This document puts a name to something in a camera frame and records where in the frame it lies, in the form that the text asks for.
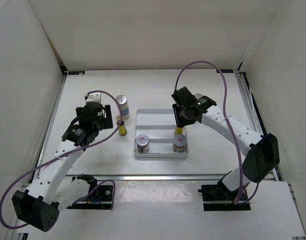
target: can lid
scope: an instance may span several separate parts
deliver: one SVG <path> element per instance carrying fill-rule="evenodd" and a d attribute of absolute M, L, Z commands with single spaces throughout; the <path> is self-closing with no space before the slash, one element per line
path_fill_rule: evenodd
<path fill-rule="evenodd" d="M 138 147 L 146 147 L 147 145 L 149 144 L 149 138 L 147 135 L 145 134 L 139 134 L 137 137 L 136 137 L 136 145 Z"/>
<path fill-rule="evenodd" d="M 127 98 L 124 95 L 117 96 L 116 100 L 120 105 L 125 105 L 127 103 Z"/>
<path fill-rule="evenodd" d="M 186 144 L 187 144 L 187 139 L 186 139 L 186 136 L 183 135 L 183 134 L 178 134 L 174 137 L 174 144 L 175 146 L 177 147 L 184 147 Z"/>

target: yellow object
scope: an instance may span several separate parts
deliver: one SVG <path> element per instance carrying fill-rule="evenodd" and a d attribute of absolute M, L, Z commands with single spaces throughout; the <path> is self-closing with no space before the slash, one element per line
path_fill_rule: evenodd
<path fill-rule="evenodd" d="M 121 117 L 118 115 L 118 116 L 116 117 L 117 124 L 119 124 L 120 119 L 121 119 Z M 121 126 L 118 128 L 118 133 L 119 133 L 119 135 L 121 135 L 121 136 L 125 136 L 125 135 L 127 134 L 127 129 L 126 129 L 126 127 L 125 127 L 124 121 L 122 121 Z"/>
<path fill-rule="evenodd" d="M 174 131 L 174 135 L 183 134 L 184 128 L 183 127 L 176 127 Z"/>

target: blue label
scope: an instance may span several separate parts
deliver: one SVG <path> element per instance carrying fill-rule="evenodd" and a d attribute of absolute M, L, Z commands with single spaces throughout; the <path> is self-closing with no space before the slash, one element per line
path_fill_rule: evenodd
<path fill-rule="evenodd" d="M 129 114 L 129 109 L 126 108 L 125 110 L 122 110 L 122 115 L 126 116 L 127 114 Z"/>

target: silver can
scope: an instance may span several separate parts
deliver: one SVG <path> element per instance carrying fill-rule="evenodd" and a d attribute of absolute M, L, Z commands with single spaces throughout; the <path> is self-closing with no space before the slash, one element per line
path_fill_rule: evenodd
<path fill-rule="evenodd" d="M 136 145 L 138 152 L 148 153 L 149 152 L 149 138 L 145 134 L 139 134 L 136 137 Z"/>
<path fill-rule="evenodd" d="M 124 95 L 119 95 L 116 97 L 116 100 L 122 109 L 121 114 L 123 116 L 123 120 L 128 119 L 129 118 L 129 108 L 128 108 L 128 103 L 127 103 L 127 98 Z"/>
<path fill-rule="evenodd" d="M 187 138 L 183 134 L 178 134 L 173 140 L 173 152 L 184 153 L 187 148 Z"/>

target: cylindrical container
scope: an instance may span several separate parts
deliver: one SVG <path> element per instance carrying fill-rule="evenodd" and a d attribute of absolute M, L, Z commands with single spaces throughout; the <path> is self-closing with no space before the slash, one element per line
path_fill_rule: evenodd
<path fill-rule="evenodd" d="M 184 128 L 183 127 L 176 127 L 174 131 L 174 135 L 183 134 Z"/>
<path fill-rule="evenodd" d="M 116 97 L 116 100 L 119 104 L 119 106 L 121 106 L 122 109 L 122 116 L 123 116 L 123 120 L 126 120 L 129 118 L 129 109 L 128 109 L 128 103 L 127 103 L 127 98 L 124 95 L 119 95 Z"/>
<path fill-rule="evenodd" d="M 116 117 L 117 125 L 119 124 L 120 119 L 121 119 L 121 117 L 118 115 Z M 127 134 L 127 129 L 125 127 L 124 121 L 122 121 L 121 126 L 118 128 L 118 133 L 119 133 L 120 136 L 125 136 Z"/>
<path fill-rule="evenodd" d="M 149 151 L 149 138 L 145 134 L 139 134 L 136 137 L 136 145 L 138 152 L 140 153 L 148 153 Z"/>
<path fill-rule="evenodd" d="M 187 139 L 183 134 L 178 134 L 174 137 L 173 140 L 173 152 L 175 153 L 184 153 L 187 148 Z"/>

